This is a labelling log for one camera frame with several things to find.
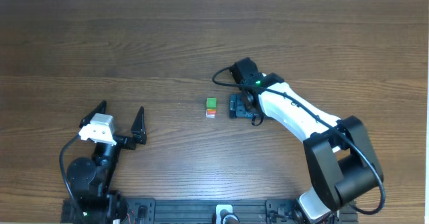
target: black cable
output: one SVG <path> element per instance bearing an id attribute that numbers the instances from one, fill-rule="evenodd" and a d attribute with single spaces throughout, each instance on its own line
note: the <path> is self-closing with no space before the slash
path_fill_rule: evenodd
<path id="1" fill-rule="evenodd" d="M 67 187 L 67 191 L 68 194 L 70 195 L 70 202 L 72 203 L 72 205 L 74 206 L 74 208 L 76 209 L 77 215 L 79 216 L 79 219 L 82 221 L 83 224 L 85 224 L 85 220 L 83 217 L 83 212 L 79 207 L 78 202 L 76 201 L 76 199 L 74 198 L 74 195 L 72 193 L 72 190 L 70 189 L 70 185 L 68 183 L 68 179 L 67 179 L 67 175 L 66 175 L 66 171 L 64 169 L 64 153 L 67 150 L 68 147 L 70 147 L 70 145 L 73 144 L 74 141 L 76 141 L 76 139 L 79 138 L 79 134 L 76 134 L 76 136 L 74 136 L 61 150 L 60 152 L 60 168 L 61 168 L 61 175 L 62 178 L 64 180 L 64 183 L 66 184 Z"/>
<path id="2" fill-rule="evenodd" d="M 231 83 L 223 83 L 223 82 L 219 82 L 216 80 L 216 77 L 226 71 L 231 69 L 231 66 L 225 67 L 223 69 L 220 69 L 218 72 L 216 72 L 213 77 L 212 77 L 212 81 L 216 84 L 216 85 L 221 85 L 221 86 L 225 86 L 225 87 L 239 87 L 242 89 L 249 89 L 249 90 L 253 90 L 253 91 L 257 91 L 262 93 L 263 91 L 267 91 L 269 93 L 274 93 L 277 95 L 280 95 L 284 98 L 287 98 L 289 100 L 291 100 L 294 104 L 296 104 L 297 107 L 301 107 L 303 108 L 303 110 L 305 112 L 307 112 L 307 114 L 309 114 L 310 116 L 312 116 L 316 121 L 318 121 L 319 123 L 323 124 L 325 127 L 327 127 L 328 129 L 332 130 L 335 134 L 337 134 L 344 142 L 346 142 L 350 148 L 352 148 L 356 153 L 358 153 L 358 155 L 360 155 L 360 157 L 363 159 L 363 161 L 367 164 L 368 168 L 372 171 L 378 187 L 380 189 L 380 202 L 377 208 L 373 209 L 372 211 L 365 211 L 362 210 L 356 206 L 351 206 L 355 211 L 365 214 L 365 215 L 374 215 L 378 212 L 380 212 L 380 210 L 382 210 L 382 208 L 384 207 L 384 203 L 385 203 L 385 199 L 386 199 L 386 192 L 384 189 L 384 185 L 383 182 L 381 181 L 380 175 L 378 175 L 377 171 L 375 170 L 374 166 L 370 163 L 370 161 L 368 160 L 368 158 L 364 155 L 364 153 L 347 137 L 345 136 L 343 133 L 341 133 L 337 128 L 331 126 L 330 124 L 328 124 L 327 122 L 321 120 L 321 118 L 319 118 L 318 115 L 314 114 L 313 112 L 311 112 L 311 110 L 309 110 L 306 106 L 304 106 L 302 103 L 300 103 L 299 101 L 297 101 L 295 98 L 289 96 L 287 93 L 281 93 L 279 91 L 275 91 L 272 89 L 268 89 L 266 87 L 257 87 L 257 86 L 251 86 L 251 85 L 243 85 L 243 84 L 231 84 Z"/>

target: green block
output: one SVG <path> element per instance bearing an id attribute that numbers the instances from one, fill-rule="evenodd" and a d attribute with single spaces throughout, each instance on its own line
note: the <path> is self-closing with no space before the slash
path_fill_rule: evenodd
<path id="1" fill-rule="evenodd" d="M 217 99 L 214 97 L 209 97 L 207 99 L 207 109 L 216 109 Z"/>

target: wooden table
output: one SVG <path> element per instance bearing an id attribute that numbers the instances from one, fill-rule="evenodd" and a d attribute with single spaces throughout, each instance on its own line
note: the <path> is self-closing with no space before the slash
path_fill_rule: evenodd
<path id="1" fill-rule="evenodd" d="M 274 121 L 229 119 L 238 90 L 210 80 L 250 56 L 323 111 L 366 125 L 387 202 L 362 223 L 422 223 L 427 23 L 428 0 L 0 0 L 0 221 L 59 221 L 58 154 L 103 99 L 123 134 L 145 107 L 147 145 L 121 154 L 113 183 L 127 196 L 308 190 L 302 144 Z M 218 98 L 215 119 L 207 97 Z M 75 143 L 66 164 L 93 148 Z"/>

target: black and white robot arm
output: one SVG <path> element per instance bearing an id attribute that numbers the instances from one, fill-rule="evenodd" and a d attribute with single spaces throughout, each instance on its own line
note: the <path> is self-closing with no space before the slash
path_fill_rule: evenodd
<path id="1" fill-rule="evenodd" d="M 236 84 L 215 79 L 225 70 L 231 72 Z M 250 58 L 218 71 L 213 82 L 239 87 L 247 111 L 254 112 L 261 122 L 264 117 L 279 121 L 304 144 L 312 188 L 296 200 L 296 215 L 301 216 L 295 217 L 297 223 L 318 223 L 376 186 L 381 198 L 375 210 L 353 208 L 370 215 L 383 208 L 383 172 L 359 119 L 351 116 L 342 120 L 317 109 L 278 75 L 260 73 Z M 350 154 L 337 161 L 334 153 L 349 149 Z"/>

